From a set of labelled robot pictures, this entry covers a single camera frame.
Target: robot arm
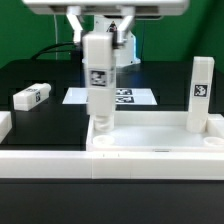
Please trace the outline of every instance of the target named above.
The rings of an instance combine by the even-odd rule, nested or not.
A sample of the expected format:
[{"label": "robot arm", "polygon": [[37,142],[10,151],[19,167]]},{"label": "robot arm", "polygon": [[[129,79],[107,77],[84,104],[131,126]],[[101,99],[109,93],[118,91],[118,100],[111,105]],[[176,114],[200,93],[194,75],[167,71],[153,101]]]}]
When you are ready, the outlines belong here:
[{"label": "robot arm", "polygon": [[133,6],[138,16],[181,15],[189,0],[23,0],[37,14],[66,14],[80,6],[85,15],[120,15],[122,6]]},{"label": "robot arm", "polygon": [[[83,42],[88,114],[98,131],[114,126],[116,66],[115,48],[124,45],[135,16],[180,15],[188,0],[23,0],[38,14],[66,14],[74,31],[74,43]],[[119,15],[123,17],[116,33],[89,32],[82,38],[81,15]]]}]

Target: standing white block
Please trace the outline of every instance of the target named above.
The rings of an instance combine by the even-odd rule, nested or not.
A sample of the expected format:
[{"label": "standing white block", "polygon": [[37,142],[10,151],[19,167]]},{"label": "standing white block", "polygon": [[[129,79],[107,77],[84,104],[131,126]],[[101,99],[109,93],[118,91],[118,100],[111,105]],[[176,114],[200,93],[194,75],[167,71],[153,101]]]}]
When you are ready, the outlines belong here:
[{"label": "standing white block", "polygon": [[12,128],[11,112],[0,112],[0,143]]},{"label": "standing white block", "polygon": [[191,79],[191,92],[186,128],[193,133],[205,131],[208,118],[208,107],[214,59],[211,57],[195,57]]},{"label": "standing white block", "polygon": [[13,95],[14,109],[28,111],[49,97],[51,86],[47,83],[34,84]]}]

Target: white cuboid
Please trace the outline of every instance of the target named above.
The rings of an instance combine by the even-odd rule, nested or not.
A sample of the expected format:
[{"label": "white cuboid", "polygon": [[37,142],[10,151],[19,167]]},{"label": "white cuboid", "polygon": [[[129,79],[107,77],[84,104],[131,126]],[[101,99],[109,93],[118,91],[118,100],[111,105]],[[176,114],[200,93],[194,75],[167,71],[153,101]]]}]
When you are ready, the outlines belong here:
[{"label": "white cuboid", "polygon": [[11,112],[0,111],[0,143],[12,128]]},{"label": "white cuboid", "polygon": [[92,178],[223,180],[224,144],[216,140],[224,138],[224,118],[209,115],[206,131],[194,134],[186,130],[187,114],[119,111],[114,130],[104,134],[90,118]]}]

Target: white platform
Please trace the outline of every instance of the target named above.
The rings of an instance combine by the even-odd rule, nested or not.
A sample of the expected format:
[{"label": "white platform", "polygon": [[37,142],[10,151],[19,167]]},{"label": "white platform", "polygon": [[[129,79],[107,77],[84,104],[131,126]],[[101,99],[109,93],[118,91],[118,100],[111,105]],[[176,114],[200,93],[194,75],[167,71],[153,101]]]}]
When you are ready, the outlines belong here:
[{"label": "white platform", "polygon": [[[118,102],[116,104],[125,104],[125,105],[157,105],[155,97],[151,91],[151,89],[125,89],[131,90],[131,95],[116,95],[117,99],[119,97],[129,98],[133,97],[132,103],[128,102]],[[87,104],[87,88],[69,88],[65,98],[63,100],[63,104]]]},{"label": "white platform", "polygon": [[[144,136],[141,136],[142,132],[136,132],[135,135],[133,132],[132,138],[137,137],[131,141],[134,146],[129,141],[117,142],[128,142],[126,147],[119,145],[115,139],[114,146],[97,149],[92,144],[92,138],[97,133],[91,129],[90,121],[87,147],[92,151],[0,151],[0,178],[224,180],[224,146],[204,144],[207,136],[224,138],[224,118],[221,115],[209,115],[207,131],[191,136],[182,129],[186,112],[142,112],[139,119],[131,120],[129,119],[135,112],[119,113],[116,114],[116,124],[120,124],[122,119],[122,125],[126,128],[137,122],[150,133],[155,131],[155,127],[162,128],[161,124],[168,129],[163,134],[153,133],[157,137],[160,135],[160,138],[152,138],[147,132],[145,137],[149,139],[140,139],[139,146],[137,140]],[[148,124],[154,126],[152,130],[147,129]],[[168,144],[173,132],[178,135],[174,135],[176,139],[170,139]]]}]

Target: white block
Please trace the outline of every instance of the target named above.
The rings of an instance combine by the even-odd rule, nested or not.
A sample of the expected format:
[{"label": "white block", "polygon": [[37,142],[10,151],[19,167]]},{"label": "white block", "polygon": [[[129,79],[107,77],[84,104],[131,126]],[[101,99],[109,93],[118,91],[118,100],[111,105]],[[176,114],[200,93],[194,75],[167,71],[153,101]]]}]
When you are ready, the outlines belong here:
[{"label": "white block", "polygon": [[0,178],[91,178],[92,155],[72,151],[0,151]]},{"label": "white block", "polygon": [[112,33],[96,32],[90,32],[83,37],[84,56],[88,68],[111,69],[111,65],[114,64],[112,38]]},{"label": "white block", "polygon": [[130,179],[131,160],[125,152],[94,152],[92,178]]},{"label": "white block", "polygon": [[13,95],[14,109],[29,111],[49,97],[51,86],[47,83],[34,84]]},{"label": "white block", "polygon": [[0,112],[0,143],[12,128],[11,112]]},{"label": "white block", "polygon": [[133,153],[131,179],[223,180],[223,153]]},{"label": "white block", "polygon": [[88,88],[88,114],[97,116],[112,115],[115,111],[115,92],[115,88]]},{"label": "white block", "polygon": [[214,69],[211,57],[195,57],[191,80],[186,128],[193,133],[205,131]]}]

